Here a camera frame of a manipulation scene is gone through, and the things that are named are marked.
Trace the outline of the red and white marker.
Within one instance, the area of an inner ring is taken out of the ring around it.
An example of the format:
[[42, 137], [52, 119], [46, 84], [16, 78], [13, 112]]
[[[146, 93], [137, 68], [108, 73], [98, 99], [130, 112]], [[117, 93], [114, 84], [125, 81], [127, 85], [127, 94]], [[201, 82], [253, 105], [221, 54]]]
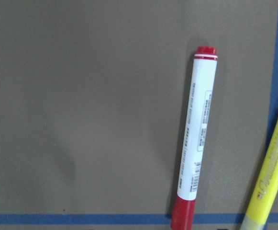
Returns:
[[194, 54], [177, 198], [171, 219], [173, 230], [192, 228], [217, 61], [217, 49], [213, 46], [200, 46]]

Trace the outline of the yellow highlighter pen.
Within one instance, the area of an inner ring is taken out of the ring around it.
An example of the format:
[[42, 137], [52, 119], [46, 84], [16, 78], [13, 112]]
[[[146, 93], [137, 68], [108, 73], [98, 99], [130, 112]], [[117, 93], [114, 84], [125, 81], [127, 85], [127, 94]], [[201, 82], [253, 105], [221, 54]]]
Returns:
[[262, 230], [278, 193], [278, 121], [240, 229]]

